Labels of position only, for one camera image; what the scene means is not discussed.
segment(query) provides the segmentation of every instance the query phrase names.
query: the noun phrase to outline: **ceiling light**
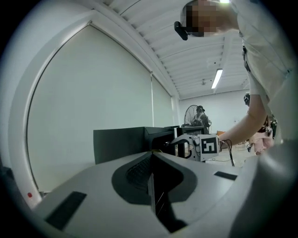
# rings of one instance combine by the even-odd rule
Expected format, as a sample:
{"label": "ceiling light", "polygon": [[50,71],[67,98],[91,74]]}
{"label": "ceiling light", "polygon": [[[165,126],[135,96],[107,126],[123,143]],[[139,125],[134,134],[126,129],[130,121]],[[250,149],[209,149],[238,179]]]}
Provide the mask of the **ceiling light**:
{"label": "ceiling light", "polygon": [[215,76],[215,79],[213,81],[213,84],[212,84],[212,89],[216,88],[219,80],[220,80],[220,77],[222,76],[222,73],[223,73],[223,70],[222,69],[218,69],[217,72],[216,72],[216,76]]}

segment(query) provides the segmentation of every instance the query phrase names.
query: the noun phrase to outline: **floor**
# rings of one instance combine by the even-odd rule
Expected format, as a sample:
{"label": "floor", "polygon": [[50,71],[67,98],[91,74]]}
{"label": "floor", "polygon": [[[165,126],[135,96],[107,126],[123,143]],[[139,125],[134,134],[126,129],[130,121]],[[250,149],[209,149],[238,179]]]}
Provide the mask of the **floor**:
{"label": "floor", "polygon": [[[253,148],[251,149],[251,152],[248,152],[247,148],[244,145],[237,145],[232,147],[232,156],[236,167],[242,167],[245,160],[248,157],[254,155],[255,154]],[[223,149],[218,156],[206,161],[206,163],[232,166],[228,149]]]}

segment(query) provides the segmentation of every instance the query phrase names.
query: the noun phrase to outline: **pink object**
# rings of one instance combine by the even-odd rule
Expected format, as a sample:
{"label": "pink object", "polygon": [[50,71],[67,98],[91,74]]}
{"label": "pink object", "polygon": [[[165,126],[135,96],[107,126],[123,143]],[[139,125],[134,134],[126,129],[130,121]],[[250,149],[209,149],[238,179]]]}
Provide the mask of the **pink object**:
{"label": "pink object", "polygon": [[257,132],[256,134],[254,134],[254,136],[252,137],[252,142],[256,155],[263,153],[264,150],[274,145],[272,133],[270,136],[267,136],[265,132]]}

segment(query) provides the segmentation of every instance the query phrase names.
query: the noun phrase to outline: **ceiling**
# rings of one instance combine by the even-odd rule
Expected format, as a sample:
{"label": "ceiling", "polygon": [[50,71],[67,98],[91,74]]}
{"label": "ceiling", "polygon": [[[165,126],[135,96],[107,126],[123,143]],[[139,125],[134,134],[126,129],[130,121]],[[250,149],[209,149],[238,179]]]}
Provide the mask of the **ceiling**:
{"label": "ceiling", "polygon": [[[95,0],[122,16],[156,54],[180,99],[248,88],[238,32],[184,41],[174,30],[189,0]],[[217,69],[223,74],[211,89]]]}

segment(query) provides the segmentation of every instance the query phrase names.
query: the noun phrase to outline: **white shirt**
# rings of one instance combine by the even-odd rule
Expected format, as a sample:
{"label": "white shirt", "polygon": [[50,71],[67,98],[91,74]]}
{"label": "white shirt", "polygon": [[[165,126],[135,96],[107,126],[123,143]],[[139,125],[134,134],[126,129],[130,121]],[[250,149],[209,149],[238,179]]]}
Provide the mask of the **white shirt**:
{"label": "white shirt", "polygon": [[[261,3],[231,0],[252,74],[272,99],[297,58],[278,23]],[[250,94],[260,94],[249,76]]]}

